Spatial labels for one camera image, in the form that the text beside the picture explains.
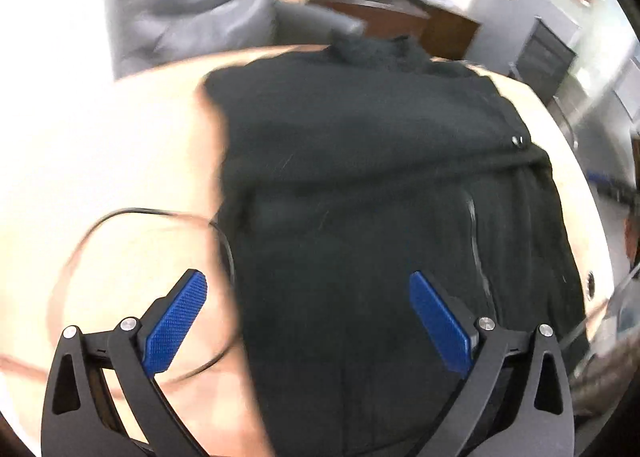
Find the black fleece zip jacket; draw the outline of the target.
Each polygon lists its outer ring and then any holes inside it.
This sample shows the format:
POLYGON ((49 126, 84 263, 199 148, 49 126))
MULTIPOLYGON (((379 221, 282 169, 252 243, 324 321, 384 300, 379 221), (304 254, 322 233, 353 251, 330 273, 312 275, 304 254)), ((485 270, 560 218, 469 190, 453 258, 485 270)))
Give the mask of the black fleece zip jacket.
POLYGON ((209 73, 217 214, 279 456, 402 456, 459 380, 413 312, 421 272, 477 316, 566 335, 584 294, 551 162, 486 76, 413 39, 337 39, 209 73))

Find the black mesh office chair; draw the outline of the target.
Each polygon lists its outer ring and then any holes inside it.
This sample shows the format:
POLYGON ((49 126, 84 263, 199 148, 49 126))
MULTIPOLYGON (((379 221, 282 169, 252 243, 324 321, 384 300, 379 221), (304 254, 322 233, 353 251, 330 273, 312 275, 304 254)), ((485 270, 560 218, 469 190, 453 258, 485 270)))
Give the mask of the black mesh office chair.
POLYGON ((518 59, 509 65, 511 79, 528 85, 548 106, 573 65, 576 53, 537 17, 518 59))

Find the dark wooden cabinet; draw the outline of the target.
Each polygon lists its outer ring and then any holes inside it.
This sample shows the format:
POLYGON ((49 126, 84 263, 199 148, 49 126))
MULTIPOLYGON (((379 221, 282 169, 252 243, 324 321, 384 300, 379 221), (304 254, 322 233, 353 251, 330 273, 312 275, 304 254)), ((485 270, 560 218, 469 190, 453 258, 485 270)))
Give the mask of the dark wooden cabinet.
POLYGON ((457 9, 421 0, 310 0, 366 23, 370 38, 410 35, 432 56, 462 60, 480 30, 480 23, 457 9))

